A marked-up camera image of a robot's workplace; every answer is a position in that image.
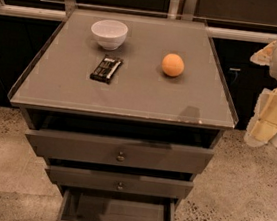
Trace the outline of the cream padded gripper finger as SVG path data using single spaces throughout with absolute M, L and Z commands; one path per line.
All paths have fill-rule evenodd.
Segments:
M 272 41 L 262 49 L 253 53 L 253 55 L 250 58 L 250 62 L 260 66 L 263 66 L 263 65 L 269 66 L 272 61 L 272 54 L 274 53 L 275 45 L 276 45 L 276 41 Z
M 277 134 L 277 88 L 264 89 L 259 94 L 254 116 L 246 127 L 244 140 L 251 147 L 261 147 L 271 143 Z

